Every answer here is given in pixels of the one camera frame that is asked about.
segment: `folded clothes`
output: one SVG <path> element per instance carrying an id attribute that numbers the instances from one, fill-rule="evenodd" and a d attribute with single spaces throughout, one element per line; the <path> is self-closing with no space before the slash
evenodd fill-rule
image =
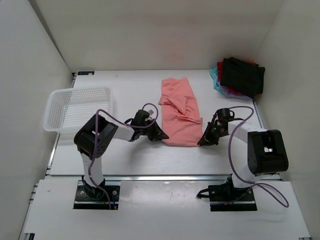
<path id="1" fill-rule="evenodd" d="M 244 99 L 244 100 L 252 100 L 250 97 L 243 95 L 240 92 L 234 92 L 229 89 L 229 87 L 221 86 L 218 78 L 218 68 L 215 67 L 210 69 L 210 75 L 213 79 L 213 88 L 217 90 L 219 93 L 225 95 L 227 98 L 237 98 L 237 99 Z"/>
<path id="2" fill-rule="evenodd" d="M 220 85 L 254 98 L 264 89 L 265 68 L 234 57 L 224 58 Z"/>
<path id="3" fill-rule="evenodd" d="M 169 136 L 162 141 L 172 146 L 197 147 L 202 137 L 203 119 L 188 79 L 162 80 L 159 105 L 162 129 Z"/>
<path id="4" fill-rule="evenodd" d="M 218 69 L 215 67 L 213 69 L 209 70 L 210 75 L 213 79 L 213 88 L 217 90 L 219 93 L 225 95 L 224 91 L 221 89 L 221 87 L 218 85 Z"/>
<path id="5" fill-rule="evenodd" d="M 223 68 L 223 61 L 219 61 L 216 63 L 216 66 L 217 66 L 217 71 L 218 71 L 218 82 L 219 82 L 219 85 L 221 85 L 221 78 L 222 78 L 222 68 Z M 234 93 L 234 94 L 242 94 L 241 92 L 235 90 L 234 88 L 232 87 L 225 87 L 224 88 L 227 88 L 230 92 Z"/>

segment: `black cloth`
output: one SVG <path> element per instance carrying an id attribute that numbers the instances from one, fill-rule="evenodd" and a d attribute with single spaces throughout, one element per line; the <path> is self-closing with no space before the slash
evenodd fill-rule
<path id="1" fill-rule="evenodd" d="M 220 84 L 254 99 L 264 91 L 265 68 L 234 57 L 224 58 Z"/>

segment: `teal cloth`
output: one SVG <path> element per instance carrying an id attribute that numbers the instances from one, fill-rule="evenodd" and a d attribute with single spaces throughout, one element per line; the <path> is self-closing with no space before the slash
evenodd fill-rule
<path id="1" fill-rule="evenodd" d="M 215 90 L 217 90 L 219 93 L 225 95 L 224 91 L 219 87 L 217 81 L 218 81 L 218 68 L 213 68 L 213 69 L 210 69 L 210 75 L 213 79 L 213 88 Z"/>

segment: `black joint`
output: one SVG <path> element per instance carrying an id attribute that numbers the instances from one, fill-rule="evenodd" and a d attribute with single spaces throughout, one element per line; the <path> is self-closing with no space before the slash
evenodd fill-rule
<path id="1" fill-rule="evenodd" d="M 148 118 L 150 117 L 150 113 L 145 110 L 138 110 L 135 114 L 134 119 L 131 122 L 131 125 L 134 126 L 147 126 Z"/>
<path id="2" fill-rule="evenodd" d="M 249 132 L 247 152 L 248 167 L 255 176 L 285 172 L 289 167 L 279 130 Z"/>
<path id="3" fill-rule="evenodd" d="M 101 157 L 112 138 L 114 137 L 118 126 L 107 121 L 104 117 L 98 115 L 98 142 L 97 153 L 95 158 Z M 96 130 L 96 115 L 93 115 L 90 120 L 77 132 L 73 142 L 77 145 L 78 151 L 93 159 L 95 149 L 95 130 Z"/>
<path id="4" fill-rule="evenodd" d="M 98 201 L 100 199 L 102 199 L 102 197 L 104 196 L 104 191 L 102 191 L 101 189 L 99 189 L 98 187 L 93 187 L 90 186 L 85 180 L 84 180 L 84 176 L 82 176 L 82 184 L 84 186 L 84 191 L 85 193 L 88 195 L 88 197 L 90 197 L 91 199 Z M 103 181 L 99 184 L 99 187 L 104 188 L 106 184 L 106 180 L 103 179 Z"/>
<path id="5" fill-rule="evenodd" d="M 218 145 L 219 138 L 229 135 L 228 123 L 235 120 L 235 115 L 231 115 L 231 112 L 229 108 L 217 110 L 197 144 L 199 146 Z"/>

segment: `stack of clothes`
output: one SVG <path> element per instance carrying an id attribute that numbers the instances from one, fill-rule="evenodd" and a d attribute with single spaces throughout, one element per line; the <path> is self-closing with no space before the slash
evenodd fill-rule
<path id="1" fill-rule="evenodd" d="M 265 68 L 255 62 L 224 58 L 210 69 L 213 87 L 227 98 L 252 100 L 264 90 Z"/>

